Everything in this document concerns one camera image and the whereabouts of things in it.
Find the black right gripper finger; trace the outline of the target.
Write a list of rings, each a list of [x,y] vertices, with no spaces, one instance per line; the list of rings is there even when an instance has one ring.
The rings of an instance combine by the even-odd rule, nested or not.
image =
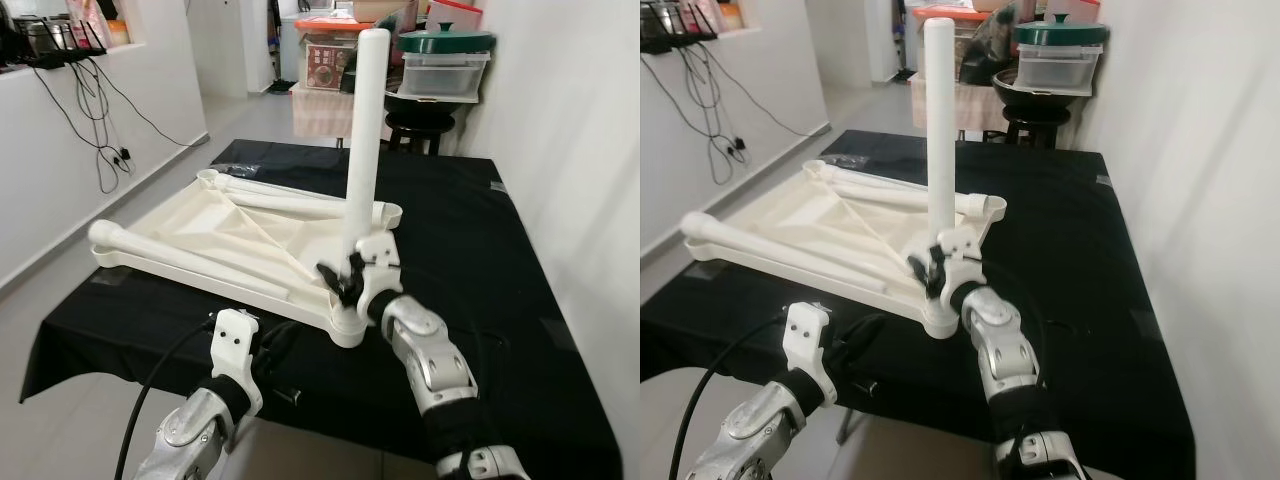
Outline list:
[[[911,251],[906,256],[911,276],[920,283],[928,300],[938,300],[945,288],[945,252],[940,244]]]
[[[351,298],[352,282],[349,276],[342,274],[339,270],[335,270],[334,268],[324,262],[316,264],[316,271],[323,279],[324,285],[337,298],[337,303],[339,303],[342,307],[349,307],[353,305],[353,301]]]

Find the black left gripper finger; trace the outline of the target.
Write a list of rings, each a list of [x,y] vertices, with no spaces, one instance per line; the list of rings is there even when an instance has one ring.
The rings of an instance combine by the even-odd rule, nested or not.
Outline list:
[[[851,323],[841,334],[841,365],[856,362],[876,342],[886,324],[886,317],[861,317]]]
[[[292,325],[292,321],[278,323],[261,334],[261,337],[256,339],[256,360],[264,361],[270,355],[276,338],[291,330]]]
[[[878,316],[854,320],[832,337],[829,356],[861,356],[878,337]]]
[[[297,321],[292,323],[293,323],[292,329],[278,337],[276,342],[271,347],[270,355],[266,357],[268,369],[271,369],[275,364],[278,364],[288,355],[297,335],[305,330],[305,325],[302,323]]]

